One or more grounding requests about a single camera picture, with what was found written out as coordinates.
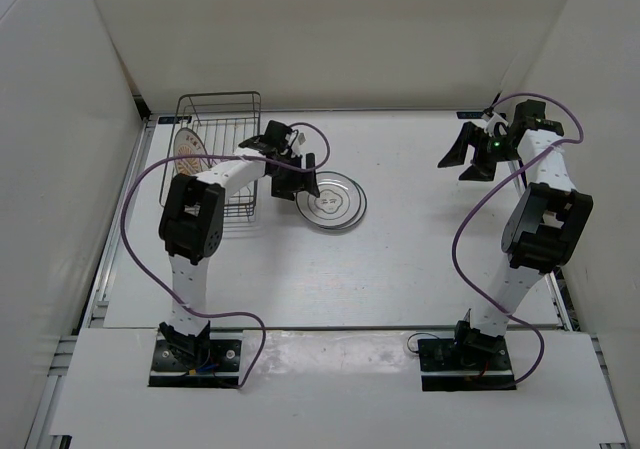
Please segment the green-rimmed white plate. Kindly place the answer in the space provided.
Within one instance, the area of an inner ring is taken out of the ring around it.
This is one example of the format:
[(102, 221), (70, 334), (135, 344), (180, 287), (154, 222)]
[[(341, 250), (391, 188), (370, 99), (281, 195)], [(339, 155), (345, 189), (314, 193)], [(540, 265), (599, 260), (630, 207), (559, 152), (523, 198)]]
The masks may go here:
[(365, 209), (364, 195), (356, 182), (335, 171), (317, 173), (319, 195), (296, 195), (296, 207), (309, 223), (327, 230), (341, 230), (355, 223)]
[(350, 230), (364, 218), (368, 199), (362, 186), (354, 179), (336, 172), (319, 175), (321, 199), (314, 203), (319, 209), (319, 225), (327, 230)]

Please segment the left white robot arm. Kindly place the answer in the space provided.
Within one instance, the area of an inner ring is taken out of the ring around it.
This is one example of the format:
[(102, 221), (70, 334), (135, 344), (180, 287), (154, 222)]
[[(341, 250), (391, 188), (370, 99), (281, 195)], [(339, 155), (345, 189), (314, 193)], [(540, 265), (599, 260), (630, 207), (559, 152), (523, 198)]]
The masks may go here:
[(241, 142), (229, 160), (195, 175), (173, 177), (159, 225), (172, 271), (173, 303), (169, 322), (159, 326), (169, 348), (188, 369), (206, 364), (210, 324), (200, 316), (206, 306), (210, 258), (219, 248), (224, 208), (241, 189), (271, 179), (271, 196), (293, 201), (301, 192), (320, 194), (315, 155), (301, 153), (303, 137), (278, 121), (264, 133)]

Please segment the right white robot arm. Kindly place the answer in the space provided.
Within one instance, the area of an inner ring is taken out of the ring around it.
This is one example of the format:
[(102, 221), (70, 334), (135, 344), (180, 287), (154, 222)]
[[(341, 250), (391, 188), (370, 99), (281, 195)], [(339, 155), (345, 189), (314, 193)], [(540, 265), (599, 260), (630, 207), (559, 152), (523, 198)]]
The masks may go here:
[(463, 279), (483, 299), (457, 323), (449, 344), (450, 359), (464, 369), (502, 348), (517, 308), (539, 280), (570, 260), (593, 209), (592, 197), (572, 182), (562, 152), (563, 146), (577, 145), (584, 137), (568, 138), (560, 122), (547, 118), (550, 97), (519, 97), (511, 119), (490, 105), (482, 113), (483, 126), (464, 123), (438, 164), (465, 165), (462, 181), (491, 182), (498, 164), (514, 162), (519, 168), (490, 193), (512, 181), (525, 185), (504, 227), (503, 257), (491, 284), (482, 289), (469, 277)]

